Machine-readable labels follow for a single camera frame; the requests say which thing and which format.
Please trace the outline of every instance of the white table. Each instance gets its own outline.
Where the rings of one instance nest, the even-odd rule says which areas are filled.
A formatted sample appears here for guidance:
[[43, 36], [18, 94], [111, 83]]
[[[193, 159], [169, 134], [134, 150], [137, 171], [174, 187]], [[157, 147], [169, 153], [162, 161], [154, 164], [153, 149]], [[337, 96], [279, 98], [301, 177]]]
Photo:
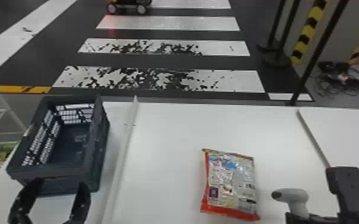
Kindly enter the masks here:
[[[129, 104], [104, 106], [115, 140], [109, 139], [109, 145], [119, 144]], [[103, 224], [244, 223], [199, 212], [206, 184], [202, 148], [255, 158], [260, 223], [284, 223], [287, 205], [274, 201], [270, 194], [285, 187], [308, 191], [310, 212], [335, 215], [338, 205], [328, 191], [325, 166], [297, 111], [248, 105], [140, 104], [119, 187], [109, 193], [112, 155], [108, 151], [102, 188], [92, 194], [86, 222], [101, 223], [104, 218]], [[20, 189], [0, 171], [0, 223], [5, 222]], [[117, 195], [114, 203], [112, 195]], [[31, 217], [36, 223], [61, 223], [72, 201], [72, 196], [40, 198]]]
[[359, 110], [306, 107], [299, 114], [329, 165], [359, 167]]
[[[114, 102], [104, 105], [111, 124], [109, 140], [107, 142], [100, 190], [92, 193], [92, 203], [86, 220], [87, 223], [101, 223], [103, 218], [113, 179], [113, 165], [115, 164], [113, 160], [117, 157], [117, 149], [120, 148], [121, 139], [124, 138], [124, 122], [130, 106], [130, 102]], [[6, 165], [7, 163], [0, 168], [0, 223], [7, 222], [10, 207], [18, 192], [22, 189], [22, 186], [17, 181], [12, 180], [6, 173]], [[63, 223], [69, 218], [73, 200], [74, 195], [38, 198], [30, 212], [30, 217], [37, 224]]]

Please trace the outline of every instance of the basket handle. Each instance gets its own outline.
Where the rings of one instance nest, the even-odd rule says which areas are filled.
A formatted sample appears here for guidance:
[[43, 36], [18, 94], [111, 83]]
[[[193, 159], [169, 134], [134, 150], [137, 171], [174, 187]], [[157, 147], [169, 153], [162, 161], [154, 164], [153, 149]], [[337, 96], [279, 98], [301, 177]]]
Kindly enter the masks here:
[[29, 133], [31, 133], [33, 128], [33, 124], [30, 124], [29, 127], [26, 129], [25, 133], [24, 133], [24, 137], [27, 137], [29, 135]]

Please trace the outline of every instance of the white crosswalk stripe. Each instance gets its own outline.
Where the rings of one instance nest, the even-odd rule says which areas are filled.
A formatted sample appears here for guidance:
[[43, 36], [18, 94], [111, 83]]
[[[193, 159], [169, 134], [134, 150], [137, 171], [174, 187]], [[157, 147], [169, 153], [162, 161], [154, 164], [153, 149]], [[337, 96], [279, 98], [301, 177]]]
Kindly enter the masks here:
[[97, 29], [238, 31], [235, 17], [105, 15]]
[[67, 66], [53, 87], [265, 92], [256, 71]]
[[153, 8], [231, 8], [228, 0], [153, 0]]
[[249, 56], [244, 41], [182, 41], [89, 38], [81, 53]]

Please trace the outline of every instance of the snack bag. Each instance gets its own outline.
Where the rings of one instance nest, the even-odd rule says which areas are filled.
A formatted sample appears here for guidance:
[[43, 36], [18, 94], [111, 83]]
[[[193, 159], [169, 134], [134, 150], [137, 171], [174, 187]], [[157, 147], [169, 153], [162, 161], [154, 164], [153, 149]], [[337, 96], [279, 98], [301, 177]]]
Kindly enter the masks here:
[[209, 149], [203, 152], [207, 183], [200, 211], [245, 221], [259, 220], [253, 158]]

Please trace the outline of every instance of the yellow line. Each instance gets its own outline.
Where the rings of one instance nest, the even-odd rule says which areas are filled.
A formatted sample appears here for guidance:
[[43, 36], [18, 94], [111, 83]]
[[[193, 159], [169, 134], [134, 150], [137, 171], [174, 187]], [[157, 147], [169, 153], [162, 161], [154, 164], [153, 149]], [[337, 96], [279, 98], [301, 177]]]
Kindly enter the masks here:
[[308, 49], [308, 45], [302, 43], [302, 42], [298, 42], [296, 43], [295, 49], [294, 51], [299, 51], [302, 54], [305, 53], [305, 51]]
[[299, 64], [302, 60], [297, 57], [291, 57], [291, 61], [293, 64]]
[[313, 7], [309, 12], [309, 17], [315, 18], [317, 21], [321, 20], [323, 18], [324, 11], [319, 7]]
[[304, 28], [302, 29], [302, 35], [306, 35], [307, 37], [309, 37], [310, 39], [313, 37], [315, 32], [315, 29], [309, 25], [305, 25]]
[[3, 93], [46, 94], [50, 89], [50, 86], [0, 86]]

